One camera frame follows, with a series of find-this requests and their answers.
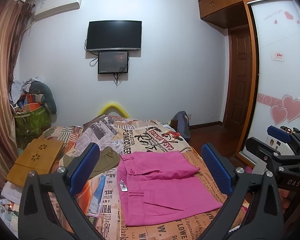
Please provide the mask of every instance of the pink pants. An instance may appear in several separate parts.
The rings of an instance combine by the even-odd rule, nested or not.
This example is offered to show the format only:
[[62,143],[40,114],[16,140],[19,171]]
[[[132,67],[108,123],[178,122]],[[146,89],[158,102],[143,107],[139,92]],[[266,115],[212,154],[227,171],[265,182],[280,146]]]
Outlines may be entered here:
[[197,171],[178,151],[122,155],[117,182],[125,224],[157,225],[221,207]]

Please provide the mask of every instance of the monitor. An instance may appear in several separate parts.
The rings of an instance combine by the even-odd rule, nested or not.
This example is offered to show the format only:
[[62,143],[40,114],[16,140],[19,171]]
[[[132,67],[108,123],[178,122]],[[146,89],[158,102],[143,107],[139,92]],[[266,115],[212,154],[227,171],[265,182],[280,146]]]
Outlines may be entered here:
[[128,73],[127,51],[101,51],[98,59],[99,74]]
[[89,22],[86,50],[140,50],[141,26],[140,21]]

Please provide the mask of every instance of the sliding wardrobe door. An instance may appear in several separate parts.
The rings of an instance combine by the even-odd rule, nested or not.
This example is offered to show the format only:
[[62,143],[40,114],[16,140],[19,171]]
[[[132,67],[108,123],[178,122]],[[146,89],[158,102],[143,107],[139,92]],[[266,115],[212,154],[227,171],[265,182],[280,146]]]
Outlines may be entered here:
[[[300,130],[300,16],[292,0],[249,4],[259,46],[259,85],[248,138],[267,140],[267,128]],[[253,162],[258,158],[242,152]]]

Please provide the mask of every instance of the curtain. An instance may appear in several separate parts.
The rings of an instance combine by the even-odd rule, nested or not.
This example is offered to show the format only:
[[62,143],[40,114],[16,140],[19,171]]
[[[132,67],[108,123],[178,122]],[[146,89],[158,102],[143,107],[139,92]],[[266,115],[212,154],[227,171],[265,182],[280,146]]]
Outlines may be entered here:
[[0,187],[18,157],[9,91],[20,43],[31,15],[33,1],[2,0],[0,3]]

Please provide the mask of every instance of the wall-mounted air conditioner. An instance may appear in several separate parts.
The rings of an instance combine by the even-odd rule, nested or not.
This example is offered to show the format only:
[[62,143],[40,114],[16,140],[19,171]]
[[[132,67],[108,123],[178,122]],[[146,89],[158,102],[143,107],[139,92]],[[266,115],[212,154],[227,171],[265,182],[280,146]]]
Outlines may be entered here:
[[34,20],[39,21],[58,13],[79,9],[81,1],[82,0],[45,0],[37,5]]

